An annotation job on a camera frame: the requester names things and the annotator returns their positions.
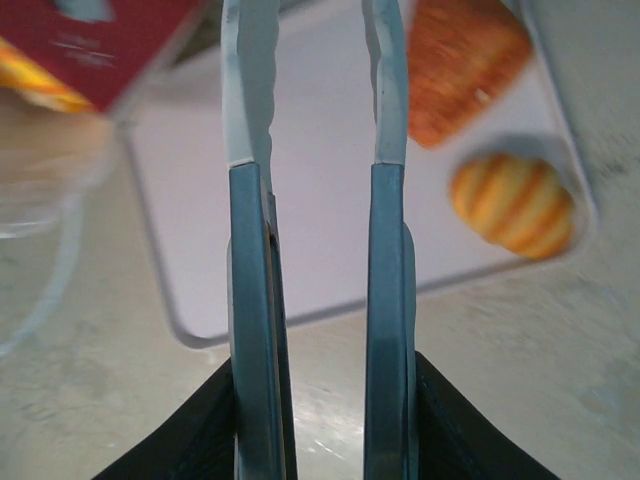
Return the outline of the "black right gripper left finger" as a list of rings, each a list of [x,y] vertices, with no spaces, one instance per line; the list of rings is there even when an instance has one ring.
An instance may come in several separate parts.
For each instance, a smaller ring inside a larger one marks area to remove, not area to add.
[[[101,471],[99,479],[232,479],[235,397],[223,363],[162,425]]]

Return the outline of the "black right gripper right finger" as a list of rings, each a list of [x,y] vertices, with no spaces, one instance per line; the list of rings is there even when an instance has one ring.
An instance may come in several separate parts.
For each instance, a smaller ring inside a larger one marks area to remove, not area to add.
[[[521,449],[416,354],[421,479],[541,479],[543,465]]]

